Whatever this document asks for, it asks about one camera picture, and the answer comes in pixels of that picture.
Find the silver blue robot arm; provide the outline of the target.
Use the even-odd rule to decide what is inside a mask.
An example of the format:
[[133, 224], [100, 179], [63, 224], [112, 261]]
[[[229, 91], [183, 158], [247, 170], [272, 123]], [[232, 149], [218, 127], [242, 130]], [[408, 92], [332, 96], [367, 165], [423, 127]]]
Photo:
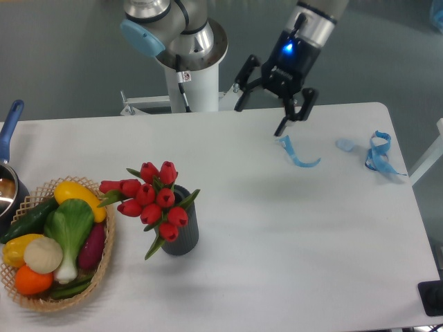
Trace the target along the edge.
[[[297, 1], [269, 58], [250, 55], [237, 74], [236, 111], [263, 89], [282, 100], [284, 117], [274, 135], [291, 122], [305, 121], [318, 91], [305, 78], [343, 15], [347, 1]], [[219, 109], [219, 63], [228, 50], [226, 32], [208, 16], [206, 1], [124, 1], [120, 30], [125, 40], [160, 63], [173, 113]]]

